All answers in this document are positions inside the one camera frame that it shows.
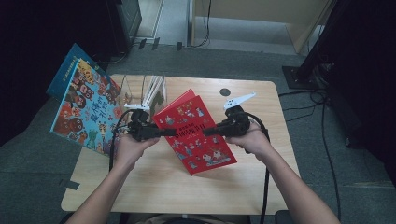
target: small black object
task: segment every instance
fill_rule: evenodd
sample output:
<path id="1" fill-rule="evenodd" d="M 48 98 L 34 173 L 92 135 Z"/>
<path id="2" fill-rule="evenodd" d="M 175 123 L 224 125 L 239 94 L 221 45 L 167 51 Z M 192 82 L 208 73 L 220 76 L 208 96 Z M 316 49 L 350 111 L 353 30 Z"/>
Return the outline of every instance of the small black object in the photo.
<path id="1" fill-rule="evenodd" d="M 159 129 L 154 123 L 146 122 L 149 113 L 142 109 L 134 110 L 131 122 L 128 123 L 128 133 L 136 140 L 142 141 L 161 136 L 175 136 L 176 129 Z"/>
<path id="2" fill-rule="evenodd" d="M 155 38 L 154 39 L 154 44 L 152 45 L 152 50 L 155 50 L 158 48 L 158 44 L 160 43 L 160 38 Z"/>
<path id="3" fill-rule="evenodd" d="M 245 135 L 250 128 L 250 120 L 240 105 L 225 111 L 227 119 L 218 123 L 215 128 L 204 129 L 204 135 L 219 134 L 226 137 Z"/>
<path id="4" fill-rule="evenodd" d="M 140 41 L 139 49 L 142 49 L 143 47 L 145 47 L 146 41 L 148 41 L 146 38 L 142 39 L 142 41 Z"/>
<path id="5" fill-rule="evenodd" d="M 181 42 L 177 42 L 177 51 L 180 51 L 183 48 L 183 45 Z"/>
<path id="6" fill-rule="evenodd" d="M 220 94 L 222 96 L 229 96 L 231 94 L 231 92 L 230 92 L 230 90 L 228 90 L 226 88 L 223 88 L 223 89 L 220 90 Z"/>

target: black cable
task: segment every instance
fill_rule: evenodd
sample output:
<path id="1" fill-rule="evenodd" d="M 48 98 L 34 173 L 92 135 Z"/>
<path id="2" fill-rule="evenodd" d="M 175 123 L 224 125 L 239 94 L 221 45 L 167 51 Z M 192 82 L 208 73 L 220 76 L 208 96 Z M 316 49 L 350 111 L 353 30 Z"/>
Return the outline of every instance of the black cable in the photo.
<path id="1" fill-rule="evenodd" d="M 264 133 L 264 135 L 267 137 L 268 141 L 270 141 L 270 135 L 268 134 L 268 130 L 265 128 L 264 124 L 262 123 L 262 121 L 248 113 L 245 112 L 248 116 L 254 118 L 256 120 L 256 122 L 260 125 L 260 128 L 262 129 L 262 132 Z M 269 187 L 269 180 L 270 180 L 270 172 L 269 170 L 265 167 L 265 181 L 264 181 L 264 195 L 262 198 L 262 213 L 260 215 L 260 223 L 263 224 L 264 220 L 265 220 L 265 211 L 267 210 L 267 204 L 268 204 L 268 187 Z"/>
<path id="2" fill-rule="evenodd" d="M 206 20 L 206 24 L 205 24 L 205 19 L 204 19 L 204 25 L 206 26 L 206 36 L 204 38 L 204 40 L 202 41 L 201 44 L 197 45 L 197 46 L 191 46 L 192 48 L 200 48 L 201 46 L 203 46 L 204 44 L 206 44 L 207 40 L 209 40 L 209 19 L 210 19 L 210 9 L 212 8 L 212 0 L 209 1 L 209 8 L 207 10 L 207 20 Z"/>
<path id="3" fill-rule="evenodd" d="M 292 92 L 287 92 L 287 93 L 281 93 L 278 96 L 281 97 L 281 96 L 285 96 L 285 95 L 293 95 L 293 94 L 299 94 L 299 93 L 305 93 L 305 92 L 311 92 L 311 94 L 310 94 L 311 101 L 313 101 L 315 103 L 314 110 L 315 110 L 317 105 L 323 105 L 322 118 L 321 118 L 322 141 L 323 141 L 323 145 L 325 147 L 327 158 L 329 160 L 330 168 L 331 168 L 331 171 L 332 171 L 332 180 L 333 180 L 333 183 L 334 183 L 335 198 L 336 198 L 336 201 L 337 201 L 337 217 L 338 217 L 338 220 L 341 221 L 341 203 L 340 203 L 340 195 L 339 195 L 339 190 L 338 190 L 338 183 L 337 183 L 337 178 L 335 176 L 334 166 L 332 164 L 332 158 L 330 156 L 330 152 L 329 152 L 329 148 L 327 146 L 327 142 L 326 142 L 326 138 L 325 138 L 325 132 L 324 132 L 324 112 L 325 112 L 325 107 L 326 107 L 326 101 L 328 99 L 327 96 L 324 95 L 325 93 L 319 92 L 319 91 L 292 91 Z M 319 94 L 321 96 L 321 100 L 320 101 L 314 100 L 314 98 L 312 97 L 312 92 L 314 92 L 316 94 Z M 296 119 L 300 119 L 300 118 L 307 117 L 307 116 L 310 116 L 310 115 L 301 116 L 301 117 L 296 118 Z"/>
<path id="4" fill-rule="evenodd" d="M 108 171 L 111 171 L 111 169 L 113 169 L 113 163 L 114 163 L 114 144 L 116 142 L 116 136 L 117 136 L 117 132 L 119 131 L 120 128 L 120 124 L 123 120 L 123 118 L 125 117 L 125 115 L 127 115 L 128 113 L 132 112 L 132 109 L 126 110 L 120 117 L 119 121 L 117 122 L 116 127 L 114 127 L 114 129 L 112 130 L 113 132 L 113 137 L 111 139 L 111 146 L 110 146 L 110 162 L 108 165 Z"/>
<path id="5" fill-rule="evenodd" d="M 306 93 L 306 92 L 310 92 L 309 97 L 311 98 L 311 101 L 315 103 L 314 105 L 303 106 L 303 107 L 291 107 L 291 108 L 287 108 L 287 109 L 282 109 L 282 111 L 313 108 L 312 111 L 309 114 L 302 115 L 302 116 L 294 118 L 294 119 L 287 119 L 286 122 L 312 116 L 315 112 L 316 106 L 324 104 L 325 95 L 323 92 L 319 92 L 319 91 L 291 91 L 291 92 L 281 93 L 278 96 L 281 97 L 281 96 L 285 96 L 285 95 L 294 95 L 294 94 L 300 94 L 300 93 Z M 314 97 L 313 97 L 314 94 L 320 95 L 321 98 L 319 101 L 314 99 Z"/>
<path id="6" fill-rule="evenodd" d="M 113 64 L 113 63 L 119 63 L 120 61 L 122 61 L 126 56 L 126 53 L 122 53 L 122 56 L 116 60 L 116 61 L 112 61 L 112 62 L 96 62 L 97 64 Z"/>
<path id="7" fill-rule="evenodd" d="M 329 149 L 327 147 L 327 142 L 326 142 L 326 138 L 325 138 L 325 134 L 324 134 L 324 110 L 325 110 L 325 107 L 326 107 L 326 104 L 323 104 L 322 119 L 321 119 L 322 139 L 323 139 L 324 148 L 326 149 L 327 158 L 329 159 L 330 169 L 332 170 L 332 181 L 334 183 L 335 198 L 337 200 L 337 217 L 338 217 L 338 220 L 341 222 L 341 204 L 340 204 L 340 195 L 338 192 L 338 183 L 337 183 L 337 178 L 335 177 L 334 166 L 332 165 L 332 158 L 330 157 Z"/>

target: blue book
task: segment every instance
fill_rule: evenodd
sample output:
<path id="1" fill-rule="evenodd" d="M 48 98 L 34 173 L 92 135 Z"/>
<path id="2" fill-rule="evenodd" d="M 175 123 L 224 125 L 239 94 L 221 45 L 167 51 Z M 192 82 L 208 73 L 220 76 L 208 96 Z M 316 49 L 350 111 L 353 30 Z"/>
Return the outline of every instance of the blue book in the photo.
<path id="1" fill-rule="evenodd" d="M 50 131 L 109 156 L 112 131 L 122 115 L 120 87 L 83 59 L 72 60 L 66 67 L 68 81 L 56 90 L 62 94 L 61 106 Z"/>
<path id="2" fill-rule="evenodd" d="M 84 52 L 84 50 L 78 44 L 74 44 L 64 58 L 64 61 L 56 73 L 55 78 L 50 83 L 47 89 L 48 95 L 54 97 L 58 101 L 62 101 L 78 59 L 82 59 L 87 62 L 101 76 L 105 76 L 107 80 L 109 80 L 109 77 L 105 71 L 100 68 L 99 65 L 90 56 L 88 56 L 88 54 Z"/>

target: person's left hand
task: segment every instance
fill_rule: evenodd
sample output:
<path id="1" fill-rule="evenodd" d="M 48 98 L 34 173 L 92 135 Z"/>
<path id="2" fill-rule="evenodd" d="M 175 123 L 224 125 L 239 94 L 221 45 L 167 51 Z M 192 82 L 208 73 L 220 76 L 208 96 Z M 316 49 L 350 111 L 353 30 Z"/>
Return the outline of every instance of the person's left hand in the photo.
<path id="1" fill-rule="evenodd" d="M 115 166 L 132 171 L 134 164 L 142 157 L 145 149 L 153 146 L 159 140 L 160 138 L 151 138 L 138 142 L 130 134 L 123 134 L 120 137 Z"/>

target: red book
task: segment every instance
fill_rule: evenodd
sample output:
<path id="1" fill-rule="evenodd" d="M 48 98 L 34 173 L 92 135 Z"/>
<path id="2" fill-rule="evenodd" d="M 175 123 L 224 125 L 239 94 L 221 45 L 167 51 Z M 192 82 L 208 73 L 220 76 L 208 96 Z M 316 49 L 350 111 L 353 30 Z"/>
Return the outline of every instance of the red book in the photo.
<path id="1" fill-rule="evenodd" d="M 216 127 L 200 96 L 186 91 L 153 117 L 159 128 L 177 129 L 165 137 L 191 175 L 236 163 L 224 138 L 204 136 L 202 129 Z"/>

